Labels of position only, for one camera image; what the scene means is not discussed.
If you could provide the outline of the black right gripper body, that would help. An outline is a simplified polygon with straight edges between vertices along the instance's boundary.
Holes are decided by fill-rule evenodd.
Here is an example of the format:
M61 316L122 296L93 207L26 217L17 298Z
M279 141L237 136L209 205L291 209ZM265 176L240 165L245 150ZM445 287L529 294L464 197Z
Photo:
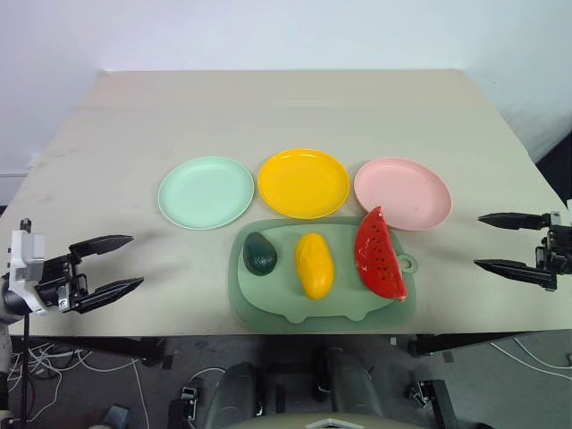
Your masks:
M556 275L571 274L571 227L542 222L548 232L535 249L537 280L555 280Z

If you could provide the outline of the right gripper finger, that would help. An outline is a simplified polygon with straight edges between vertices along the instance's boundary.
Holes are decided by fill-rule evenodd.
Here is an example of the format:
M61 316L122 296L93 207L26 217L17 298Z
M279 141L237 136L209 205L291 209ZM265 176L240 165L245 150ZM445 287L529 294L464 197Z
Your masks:
M557 289L557 275L545 269L504 259L475 259L474 263L485 271L513 281L536 284L550 291Z
M550 214L494 213L478 217L478 221L506 230L539 231L551 226Z

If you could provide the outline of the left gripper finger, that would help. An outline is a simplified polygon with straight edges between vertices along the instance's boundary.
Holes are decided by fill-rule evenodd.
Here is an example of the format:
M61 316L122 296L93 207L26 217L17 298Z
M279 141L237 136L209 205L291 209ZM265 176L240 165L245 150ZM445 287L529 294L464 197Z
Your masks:
M132 241L134 241L133 236L113 234L71 244L69 246L70 253L68 254L69 264L70 266L76 266L81 263L84 257L103 255L115 251Z
M93 292L81 292L72 300L72 310L77 313L87 313L112 304L137 289L143 281L143 277L119 280L101 286Z

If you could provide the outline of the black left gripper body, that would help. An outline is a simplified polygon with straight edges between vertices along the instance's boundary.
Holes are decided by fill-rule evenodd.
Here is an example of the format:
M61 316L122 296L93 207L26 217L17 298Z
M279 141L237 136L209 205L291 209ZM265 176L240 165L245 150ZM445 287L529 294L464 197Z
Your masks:
M78 266L81 258L68 254L44 263L42 278L35 287L41 302L48 310L87 313L83 306L88 296L88 281Z

